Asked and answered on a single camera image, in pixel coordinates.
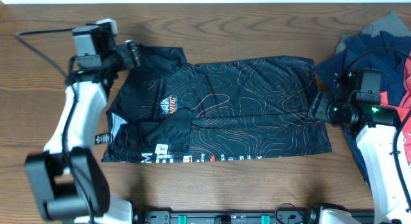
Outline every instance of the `black label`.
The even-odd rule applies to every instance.
[[[111,142],[111,134],[110,133],[105,133],[105,134],[99,134],[94,137],[94,143],[95,144],[103,144],[103,143],[108,143]]]

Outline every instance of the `green connector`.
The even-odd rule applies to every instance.
[[[179,215],[179,224],[187,224],[187,216]]]
[[[270,216],[262,215],[261,216],[261,224],[270,224]]]

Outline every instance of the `blue fabric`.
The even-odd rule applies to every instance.
[[[379,47],[393,47],[406,53],[411,50],[411,37],[395,37],[390,33],[381,31],[379,36],[353,35],[345,43],[347,48],[325,62],[316,65],[315,70],[321,80],[335,93],[337,85],[334,82],[335,73],[341,72],[358,56],[366,51]],[[354,68],[371,68],[381,71],[381,91],[387,91],[390,105],[398,106],[405,95],[404,89],[404,65],[407,58],[393,51],[380,51],[370,54],[354,64]],[[351,151],[358,169],[368,182],[368,173],[364,159],[356,145],[354,137],[349,130],[343,130],[345,139]]]

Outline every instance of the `wooden tabletop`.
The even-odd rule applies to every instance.
[[[111,17],[117,42],[183,47],[188,62],[293,55],[318,64],[341,35],[395,11],[411,27],[409,4],[100,4],[7,5],[0,8],[1,223],[41,222],[23,163],[53,135],[65,94],[63,78],[20,45],[18,31],[75,28]],[[27,39],[66,68],[75,54],[70,33]],[[109,105],[127,77],[120,77]],[[192,164],[100,164],[112,194],[142,210],[272,211],[283,202],[373,208],[372,196],[339,128],[327,125],[332,153],[306,157]],[[107,131],[105,114],[97,133]],[[94,147],[100,161],[106,146]]]

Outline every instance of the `red cloth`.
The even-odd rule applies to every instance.
[[[407,58],[405,60],[405,67],[404,67],[404,88],[405,88],[405,95],[401,100],[399,106],[401,108],[410,108],[411,107],[411,60]]]
[[[400,107],[395,107],[395,106],[391,106],[388,104],[388,96],[387,96],[387,92],[382,92],[380,93],[381,95],[381,105],[384,106],[390,106],[390,107],[394,107],[396,108],[399,118],[401,119],[401,121],[403,121],[405,119],[405,116],[407,116],[408,111],[410,110],[409,108],[400,108]],[[411,98],[409,98],[408,100],[406,100],[407,103],[411,103]],[[411,163],[411,119],[409,119],[407,121],[407,123],[405,124],[404,128],[403,128],[403,135],[405,138],[405,143],[404,143],[404,150],[405,150],[405,157],[407,158],[407,162],[408,165],[410,165]]]

